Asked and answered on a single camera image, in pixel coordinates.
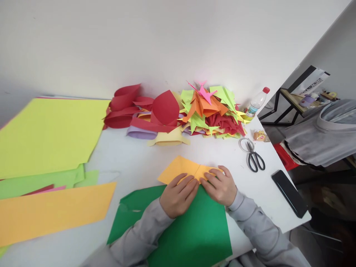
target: pink paper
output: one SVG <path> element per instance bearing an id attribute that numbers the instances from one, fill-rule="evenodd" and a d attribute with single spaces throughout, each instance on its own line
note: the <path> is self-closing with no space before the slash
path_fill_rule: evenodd
<path id="1" fill-rule="evenodd" d="M 48 189 L 46 191 L 42 191 L 42 192 L 38 192 L 38 193 L 35 193 L 34 195 L 36 194 L 42 194 L 42 193 L 48 193 L 48 192 L 54 192 L 54 191 L 59 191 L 59 190 L 63 190 L 63 189 L 66 189 L 66 186 L 61 186 L 61 187 L 56 187 L 56 188 L 52 188 L 52 189 Z"/>

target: purple paper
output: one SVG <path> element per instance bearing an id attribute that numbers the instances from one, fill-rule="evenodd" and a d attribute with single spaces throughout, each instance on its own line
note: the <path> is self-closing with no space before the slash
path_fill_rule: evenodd
<path id="1" fill-rule="evenodd" d="M 157 132 L 152 132 L 152 131 L 137 128 L 135 126 L 130 126 L 127 129 L 126 135 L 138 139 L 153 140 L 156 138 Z"/>

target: smartphone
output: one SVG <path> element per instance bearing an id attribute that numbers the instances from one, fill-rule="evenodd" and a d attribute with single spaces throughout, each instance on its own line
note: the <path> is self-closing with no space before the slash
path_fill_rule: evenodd
<path id="1" fill-rule="evenodd" d="M 308 206 L 299 195 L 294 185 L 289 181 L 283 171 L 279 170 L 272 175 L 272 180 L 276 183 L 281 193 L 286 198 L 292 210 L 298 218 L 302 218 L 308 211 Z"/>

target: person's right hand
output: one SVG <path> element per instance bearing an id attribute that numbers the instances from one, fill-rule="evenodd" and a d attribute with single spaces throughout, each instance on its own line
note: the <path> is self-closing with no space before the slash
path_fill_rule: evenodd
<path id="1" fill-rule="evenodd" d="M 184 173 L 174 178 L 164 189 L 159 199 L 164 212 L 171 219 L 183 215 L 198 192 L 198 180 L 194 179 L 193 175 L 185 177 L 186 175 L 187 173 Z"/>
<path id="2" fill-rule="evenodd" d="M 221 205 L 231 206 L 237 194 L 237 187 L 230 171 L 224 166 L 219 165 L 218 167 L 224 171 L 225 175 L 217 169 L 211 169 L 209 172 L 215 175 L 204 173 L 210 183 L 203 178 L 200 178 L 200 182 L 213 200 Z"/>

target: yellow-green paper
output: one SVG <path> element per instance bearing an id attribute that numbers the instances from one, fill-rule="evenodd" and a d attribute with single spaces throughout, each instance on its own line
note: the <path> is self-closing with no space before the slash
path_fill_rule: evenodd
<path id="1" fill-rule="evenodd" d="M 33 99 L 0 130 L 0 179 L 76 169 L 87 162 L 109 102 Z"/>

